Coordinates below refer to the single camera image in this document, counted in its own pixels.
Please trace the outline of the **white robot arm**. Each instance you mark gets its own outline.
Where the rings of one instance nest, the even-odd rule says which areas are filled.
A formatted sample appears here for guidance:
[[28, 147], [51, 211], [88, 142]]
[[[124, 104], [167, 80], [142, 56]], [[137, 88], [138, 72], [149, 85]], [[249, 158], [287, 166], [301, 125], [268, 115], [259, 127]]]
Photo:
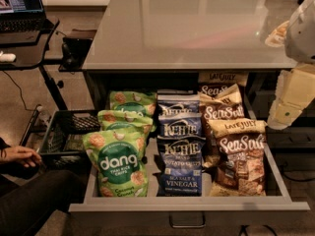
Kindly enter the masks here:
[[285, 55], [297, 62], [290, 71], [281, 70], [269, 111], [268, 126], [289, 127], [315, 98], [315, 0], [304, 0], [290, 19], [265, 40], [271, 47], [284, 47]]

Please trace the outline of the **person's hand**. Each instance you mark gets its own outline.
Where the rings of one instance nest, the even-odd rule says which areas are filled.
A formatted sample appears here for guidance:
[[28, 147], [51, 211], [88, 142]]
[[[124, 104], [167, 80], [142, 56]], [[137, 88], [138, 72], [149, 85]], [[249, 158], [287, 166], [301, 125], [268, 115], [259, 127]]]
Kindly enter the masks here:
[[0, 163], [17, 162], [25, 168], [36, 167], [41, 164], [40, 155], [29, 147], [6, 147], [0, 151]]

